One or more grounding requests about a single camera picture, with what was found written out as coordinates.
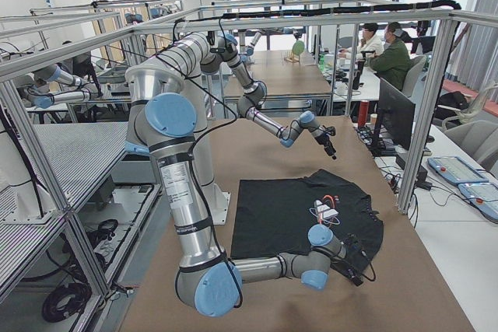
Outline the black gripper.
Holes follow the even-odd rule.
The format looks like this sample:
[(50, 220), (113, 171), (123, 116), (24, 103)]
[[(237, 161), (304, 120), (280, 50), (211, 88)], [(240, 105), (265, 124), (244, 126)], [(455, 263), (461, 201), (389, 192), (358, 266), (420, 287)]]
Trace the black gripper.
[(363, 261), (362, 245), (355, 235), (348, 235), (342, 244), (346, 250), (345, 257), (332, 259), (331, 269), (337, 271), (354, 285), (361, 285), (363, 283), (363, 270), (360, 268), (360, 262)]
[(334, 126), (330, 127), (319, 127), (317, 129), (317, 134), (314, 136), (315, 141), (324, 147), (325, 152), (328, 155), (335, 155), (336, 150), (331, 142), (331, 137), (335, 136), (336, 130)]

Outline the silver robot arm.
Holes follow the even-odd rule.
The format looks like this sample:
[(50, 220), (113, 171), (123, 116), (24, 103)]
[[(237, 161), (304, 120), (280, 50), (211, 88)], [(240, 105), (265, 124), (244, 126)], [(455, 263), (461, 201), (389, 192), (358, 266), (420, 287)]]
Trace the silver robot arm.
[(169, 198), (183, 253), (174, 283), (179, 300), (203, 316), (218, 317), (241, 307), (245, 283), (298, 278), (321, 291), (330, 270), (354, 285), (363, 283), (362, 271), (350, 261), (352, 247), (331, 229), (338, 214), (335, 198), (311, 202), (315, 223), (307, 232), (309, 253), (230, 259), (218, 241), (212, 210), (195, 175), (196, 109), (179, 89), (163, 89), (160, 79), (148, 79), (143, 70), (139, 74), (132, 79), (133, 87), (151, 84), (152, 89), (132, 97), (125, 148), (150, 155)]
[(218, 70), (221, 63), (227, 63), (244, 91), (237, 102), (237, 117), (253, 121), (276, 136), (286, 148), (292, 146), (300, 134), (307, 130), (315, 141), (323, 146), (328, 156), (336, 158), (336, 151), (330, 139), (335, 135), (335, 128), (320, 125), (312, 112), (303, 112), (290, 125), (283, 127), (259, 110), (267, 93), (266, 85), (252, 78), (238, 53), (237, 42), (232, 37), (220, 36), (211, 45), (206, 35), (192, 33), (171, 44), (165, 51), (185, 53), (186, 59), (192, 60), (194, 66), (199, 67), (205, 74)]

